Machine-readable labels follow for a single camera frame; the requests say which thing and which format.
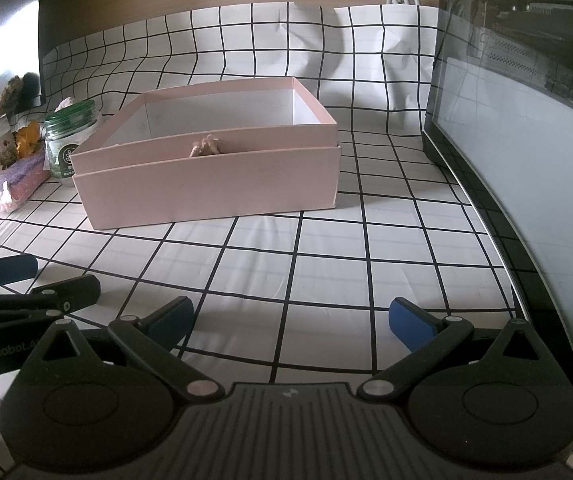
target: round joint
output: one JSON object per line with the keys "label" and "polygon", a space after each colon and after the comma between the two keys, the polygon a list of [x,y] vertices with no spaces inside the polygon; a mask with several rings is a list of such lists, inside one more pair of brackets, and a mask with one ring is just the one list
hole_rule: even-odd
{"label": "round joint", "polygon": [[220,386],[210,379],[199,379],[186,385],[186,391],[194,397],[206,397],[215,394]]}
{"label": "round joint", "polygon": [[389,381],[373,379],[362,384],[362,391],[369,397],[386,397],[393,393],[395,386]]}

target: grid tablecloth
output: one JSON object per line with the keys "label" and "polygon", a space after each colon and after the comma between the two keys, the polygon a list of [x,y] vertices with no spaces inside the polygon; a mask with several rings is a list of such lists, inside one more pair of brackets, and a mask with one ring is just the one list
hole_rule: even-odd
{"label": "grid tablecloth", "polygon": [[[388,328],[396,296],[438,316],[502,326],[515,306],[497,252],[453,176],[422,152],[436,23],[430,7],[249,4],[58,47],[44,60],[46,105],[16,126],[67,96],[94,98],[109,116],[155,88],[296,76],[339,122],[337,207],[99,232],[75,189],[49,181],[0,215],[0,257],[31,253],[40,268],[0,293],[93,273],[100,301],[71,315],[83,328],[145,316],[184,294],[196,323],[174,352],[227,387],[355,387],[408,353]],[[0,377],[0,397],[10,380]],[[10,464],[0,442],[0,474]]]}

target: cardboard box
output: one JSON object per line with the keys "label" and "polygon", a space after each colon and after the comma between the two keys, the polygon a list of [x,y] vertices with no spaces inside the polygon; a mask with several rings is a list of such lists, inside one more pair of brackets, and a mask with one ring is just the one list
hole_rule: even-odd
{"label": "cardboard box", "polygon": [[[222,155],[189,158],[216,137]],[[155,90],[73,153],[95,229],[335,206],[338,127],[293,77]]]}

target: clear jar lid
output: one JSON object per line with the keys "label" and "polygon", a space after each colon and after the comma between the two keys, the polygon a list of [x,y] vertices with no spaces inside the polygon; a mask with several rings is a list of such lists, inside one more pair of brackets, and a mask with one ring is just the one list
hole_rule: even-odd
{"label": "clear jar lid", "polygon": [[44,118],[46,140],[61,139],[88,128],[98,120],[93,99],[75,103]]}

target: plastic bag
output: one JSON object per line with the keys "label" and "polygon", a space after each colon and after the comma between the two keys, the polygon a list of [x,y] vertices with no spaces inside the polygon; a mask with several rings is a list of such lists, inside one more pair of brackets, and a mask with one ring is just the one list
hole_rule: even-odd
{"label": "plastic bag", "polygon": [[44,152],[21,158],[10,168],[0,171],[0,213],[15,211],[48,179]]}

